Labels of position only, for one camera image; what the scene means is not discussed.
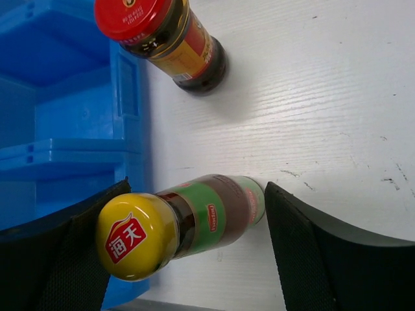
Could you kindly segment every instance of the blue plastic crate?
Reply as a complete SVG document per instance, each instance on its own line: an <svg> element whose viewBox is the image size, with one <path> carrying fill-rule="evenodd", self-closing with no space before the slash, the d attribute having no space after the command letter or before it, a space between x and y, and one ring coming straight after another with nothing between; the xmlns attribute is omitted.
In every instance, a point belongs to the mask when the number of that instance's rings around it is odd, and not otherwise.
<svg viewBox="0 0 415 311"><path fill-rule="evenodd" d="M99 32L92 0L12 2L0 7L0 200L13 208L0 229L125 176L151 191L144 67ZM148 288L112 277L102 307Z"/></svg>

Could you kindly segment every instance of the sauce bottle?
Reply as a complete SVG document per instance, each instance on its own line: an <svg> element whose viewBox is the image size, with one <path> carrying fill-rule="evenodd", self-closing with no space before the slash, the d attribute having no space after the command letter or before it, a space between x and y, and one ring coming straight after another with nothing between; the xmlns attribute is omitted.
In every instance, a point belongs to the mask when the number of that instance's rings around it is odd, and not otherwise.
<svg viewBox="0 0 415 311"><path fill-rule="evenodd" d="M109 273L138 281L172 259L235 242L264 213L264 192L254 180L203 176L156 194L123 194L108 202L97 222L97 250Z"/></svg>
<svg viewBox="0 0 415 311"><path fill-rule="evenodd" d="M188 0L95 0L95 20L107 37L148 59L185 91L206 93L225 76L226 53Z"/></svg>

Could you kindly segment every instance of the haitian logo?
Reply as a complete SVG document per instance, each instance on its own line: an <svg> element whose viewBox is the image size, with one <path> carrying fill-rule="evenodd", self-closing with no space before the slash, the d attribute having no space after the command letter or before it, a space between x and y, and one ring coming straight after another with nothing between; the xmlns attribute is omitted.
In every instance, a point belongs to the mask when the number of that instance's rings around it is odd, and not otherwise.
<svg viewBox="0 0 415 311"><path fill-rule="evenodd" d="M210 232L215 232L218 228L218 213L216 211L215 204L209 204L207 206L207 215L209 220Z"/></svg>
<svg viewBox="0 0 415 311"><path fill-rule="evenodd" d="M132 216L115 222L106 239L105 248L114 264L120 262L147 237L138 219Z"/></svg>

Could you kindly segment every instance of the black mesh fabric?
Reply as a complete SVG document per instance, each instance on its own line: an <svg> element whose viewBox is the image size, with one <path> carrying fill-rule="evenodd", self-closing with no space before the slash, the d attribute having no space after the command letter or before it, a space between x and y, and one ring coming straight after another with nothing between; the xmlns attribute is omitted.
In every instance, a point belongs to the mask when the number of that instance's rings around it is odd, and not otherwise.
<svg viewBox="0 0 415 311"><path fill-rule="evenodd" d="M265 205L287 311L337 310L308 219L271 183Z"/></svg>
<svg viewBox="0 0 415 311"><path fill-rule="evenodd" d="M347 224L273 183L265 196L287 311L415 310L415 242Z"/></svg>
<svg viewBox="0 0 415 311"><path fill-rule="evenodd" d="M61 211L0 231L1 309L100 310L110 276L95 250L95 225L104 205L130 190L125 180Z"/></svg>

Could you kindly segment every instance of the yellow bottle cap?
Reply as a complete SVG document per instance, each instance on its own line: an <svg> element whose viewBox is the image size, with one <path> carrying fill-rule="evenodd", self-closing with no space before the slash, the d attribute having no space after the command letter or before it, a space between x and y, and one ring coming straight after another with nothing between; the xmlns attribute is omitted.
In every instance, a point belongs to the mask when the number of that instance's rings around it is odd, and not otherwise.
<svg viewBox="0 0 415 311"><path fill-rule="evenodd" d="M122 194L102 209L95 241L109 273L138 281L171 260L178 247L178 224L170 206L159 197Z"/></svg>

